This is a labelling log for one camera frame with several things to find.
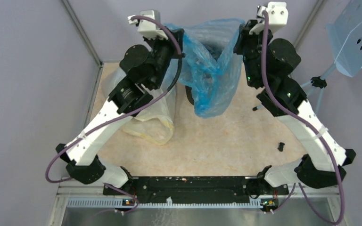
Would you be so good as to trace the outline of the blue plastic trash bag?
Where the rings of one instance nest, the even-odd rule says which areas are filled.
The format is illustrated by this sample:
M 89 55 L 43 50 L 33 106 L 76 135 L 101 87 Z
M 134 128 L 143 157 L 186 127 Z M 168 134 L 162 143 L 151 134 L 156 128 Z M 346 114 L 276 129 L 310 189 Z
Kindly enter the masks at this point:
M 239 26 L 245 21 L 226 18 L 185 26 L 166 23 L 170 30 L 183 29 L 179 82 L 191 88 L 195 115 L 211 118 L 223 114 L 239 84 L 242 56 L 233 52 Z

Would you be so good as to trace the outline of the black ribbed trash bin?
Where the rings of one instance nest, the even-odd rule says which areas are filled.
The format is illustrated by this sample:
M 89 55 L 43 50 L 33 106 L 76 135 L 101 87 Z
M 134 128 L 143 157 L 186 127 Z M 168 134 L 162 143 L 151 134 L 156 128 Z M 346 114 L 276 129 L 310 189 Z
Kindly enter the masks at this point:
M 192 88 L 190 86 L 185 86 L 185 91 L 186 91 L 187 100 L 191 105 L 194 105 L 195 101 L 192 96 Z

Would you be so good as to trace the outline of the large translucent yellowish trash bag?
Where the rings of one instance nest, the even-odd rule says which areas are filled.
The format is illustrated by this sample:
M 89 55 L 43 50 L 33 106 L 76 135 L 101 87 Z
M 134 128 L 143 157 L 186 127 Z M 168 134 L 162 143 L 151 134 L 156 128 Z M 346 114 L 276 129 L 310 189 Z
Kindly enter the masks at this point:
M 118 63 L 106 64 L 103 69 L 100 88 L 104 99 L 125 77 Z M 145 139 L 156 145 L 166 144 L 173 136 L 175 125 L 177 88 L 173 87 L 165 97 L 152 106 L 141 111 L 131 121 L 125 123 L 121 130 L 135 137 Z

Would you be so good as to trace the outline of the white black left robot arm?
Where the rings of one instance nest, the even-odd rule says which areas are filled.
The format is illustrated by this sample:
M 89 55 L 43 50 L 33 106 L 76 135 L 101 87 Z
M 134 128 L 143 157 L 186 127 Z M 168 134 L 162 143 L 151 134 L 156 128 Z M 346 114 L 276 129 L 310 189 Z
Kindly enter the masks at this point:
M 70 178 L 85 185 L 109 184 L 123 195 L 132 190 L 127 169 L 103 163 L 98 152 L 124 124 L 159 100 L 150 92 L 161 88 L 173 59 L 181 69 L 183 36 L 182 28 L 165 27 L 143 35 L 145 45 L 134 45 L 126 51 L 119 64 L 125 75 L 109 92 L 101 110 L 73 141 L 56 147 Z

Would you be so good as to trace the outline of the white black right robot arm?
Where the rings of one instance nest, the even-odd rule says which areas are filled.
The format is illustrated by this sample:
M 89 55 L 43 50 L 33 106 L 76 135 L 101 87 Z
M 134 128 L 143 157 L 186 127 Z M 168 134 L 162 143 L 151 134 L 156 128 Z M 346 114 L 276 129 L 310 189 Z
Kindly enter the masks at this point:
M 344 167 L 356 156 L 353 149 L 340 146 L 316 117 L 307 94 L 290 74 L 301 62 L 294 46 L 285 39 L 274 39 L 272 32 L 252 33 L 257 20 L 239 27 L 234 53 L 241 55 L 247 85 L 262 88 L 257 95 L 263 107 L 282 122 L 306 150 L 291 163 L 267 166 L 258 173 L 257 187 L 270 194 L 284 184 L 301 183 L 311 188 L 340 185 L 346 176 Z

